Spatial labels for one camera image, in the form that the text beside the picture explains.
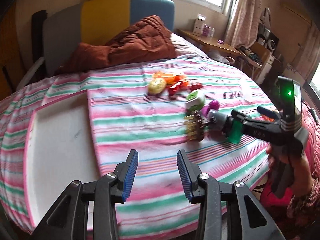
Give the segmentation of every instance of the orange toy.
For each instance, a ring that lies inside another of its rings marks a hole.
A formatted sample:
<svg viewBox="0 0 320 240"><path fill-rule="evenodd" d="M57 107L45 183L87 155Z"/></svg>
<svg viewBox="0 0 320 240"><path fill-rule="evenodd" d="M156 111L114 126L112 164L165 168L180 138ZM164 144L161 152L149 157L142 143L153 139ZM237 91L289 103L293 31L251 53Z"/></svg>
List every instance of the orange toy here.
<svg viewBox="0 0 320 240"><path fill-rule="evenodd" d="M179 81L183 81L184 85L189 84L188 77L183 72L163 73L158 71L152 75L152 78L163 78L167 82L167 85L173 85Z"/></svg>

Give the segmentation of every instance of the pillow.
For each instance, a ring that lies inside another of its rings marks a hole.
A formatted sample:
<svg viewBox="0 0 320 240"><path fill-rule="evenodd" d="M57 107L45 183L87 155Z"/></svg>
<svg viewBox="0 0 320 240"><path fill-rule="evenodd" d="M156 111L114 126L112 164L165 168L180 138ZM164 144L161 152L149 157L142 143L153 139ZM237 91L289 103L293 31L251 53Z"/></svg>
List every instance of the pillow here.
<svg viewBox="0 0 320 240"><path fill-rule="evenodd" d="M172 33L170 35L171 42L176 49L177 56L186 54L196 54L202 57L208 57L202 50L198 49L195 45L186 41L184 38Z"/></svg>

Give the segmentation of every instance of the pink and green striped sheet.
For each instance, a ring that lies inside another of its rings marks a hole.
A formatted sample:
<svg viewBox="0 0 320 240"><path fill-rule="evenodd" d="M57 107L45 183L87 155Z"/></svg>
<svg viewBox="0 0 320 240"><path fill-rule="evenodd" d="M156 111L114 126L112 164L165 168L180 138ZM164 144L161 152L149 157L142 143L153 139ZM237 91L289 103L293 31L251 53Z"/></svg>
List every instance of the pink and green striped sheet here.
<svg viewBox="0 0 320 240"><path fill-rule="evenodd" d="M121 239L169 239L197 226L199 206L185 198L176 154L185 149L191 161L220 181L243 180L253 187L267 171L267 144L243 136L239 145L219 133L188 142L184 125L186 91L172 98L149 96L148 82L157 71L183 71L204 85L206 102L218 100L220 111L237 109L260 118L257 106L275 109L263 91L240 70L204 57L127 64L108 69L60 75L31 84L0 102L0 200L8 216L33 231L24 199L23 151L34 109L52 100L87 90L93 141L101 175L113 171L130 149L139 152L131 196L117 205ZM253 102L243 99L245 78Z"/></svg>

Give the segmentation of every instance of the screw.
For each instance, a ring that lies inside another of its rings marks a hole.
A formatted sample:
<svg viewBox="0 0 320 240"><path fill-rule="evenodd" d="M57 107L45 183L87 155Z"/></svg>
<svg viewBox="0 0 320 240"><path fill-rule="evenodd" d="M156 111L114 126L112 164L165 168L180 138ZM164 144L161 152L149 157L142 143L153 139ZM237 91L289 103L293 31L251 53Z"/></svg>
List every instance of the screw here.
<svg viewBox="0 0 320 240"><path fill-rule="evenodd" d="M236 184L237 187L243 187L244 186L244 183L242 181L239 181L239 180L236 181L235 184Z"/></svg>
<svg viewBox="0 0 320 240"><path fill-rule="evenodd" d="M107 174L108 179L114 179L116 175L113 172Z"/></svg>
<svg viewBox="0 0 320 240"><path fill-rule="evenodd" d="M80 181L79 180L74 180L70 184L71 184L72 187L78 187L80 185Z"/></svg>
<svg viewBox="0 0 320 240"><path fill-rule="evenodd" d="M216 119L215 117L212 117L212 118L210 119L210 123L211 123L211 124L216 124L216 123L217 123L217 119Z"/></svg>
<svg viewBox="0 0 320 240"><path fill-rule="evenodd" d="M209 175L206 174L206 173L201 173L201 174L199 175L199 177L200 177L200 179L209 179Z"/></svg>

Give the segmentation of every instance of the blue headboard panel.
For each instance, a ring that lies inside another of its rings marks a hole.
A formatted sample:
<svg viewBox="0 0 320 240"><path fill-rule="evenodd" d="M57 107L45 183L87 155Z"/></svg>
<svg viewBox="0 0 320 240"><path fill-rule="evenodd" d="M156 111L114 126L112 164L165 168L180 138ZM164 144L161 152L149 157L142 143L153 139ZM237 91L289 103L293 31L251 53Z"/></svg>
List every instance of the blue headboard panel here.
<svg viewBox="0 0 320 240"><path fill-rule="evenodd" d="M174 2L171 0L131 0L130 24L149 15L158 15L164 25L173 31Z"/></svg>

